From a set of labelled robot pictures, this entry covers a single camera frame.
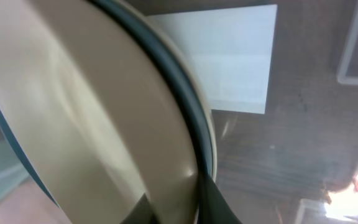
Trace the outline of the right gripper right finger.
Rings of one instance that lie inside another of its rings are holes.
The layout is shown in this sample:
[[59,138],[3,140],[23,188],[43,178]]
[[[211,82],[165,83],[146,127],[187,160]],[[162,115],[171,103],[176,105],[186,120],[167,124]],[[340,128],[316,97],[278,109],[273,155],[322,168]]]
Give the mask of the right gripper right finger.
[[199,176],[199,198],[198,224],[241,224],[209,175]]

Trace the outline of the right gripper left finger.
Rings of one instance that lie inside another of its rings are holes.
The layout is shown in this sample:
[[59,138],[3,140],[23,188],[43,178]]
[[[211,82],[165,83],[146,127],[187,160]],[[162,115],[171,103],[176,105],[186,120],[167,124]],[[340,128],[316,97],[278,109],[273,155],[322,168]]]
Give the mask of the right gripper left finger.
[[121,222],[121,224],[159,224],[158,218],[152,209],[152,206],[146,196],[143,194],[130,214]]

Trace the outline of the beige bowl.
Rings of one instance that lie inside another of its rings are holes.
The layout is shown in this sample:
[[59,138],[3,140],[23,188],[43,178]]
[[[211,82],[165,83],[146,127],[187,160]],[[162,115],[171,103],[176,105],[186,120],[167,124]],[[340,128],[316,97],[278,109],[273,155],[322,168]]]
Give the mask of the beige bowl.
[[0,1],[0,125],[73,223],[120,223],[141,198],[193,223],[196,157],[162,74],[88,1]]
[[156,67],[173,96],[201,175],[216,177],[216,143],[211,115],[185,56],[175,43],[145,16],[122,1],[99,1],[98,7],[122,27]]

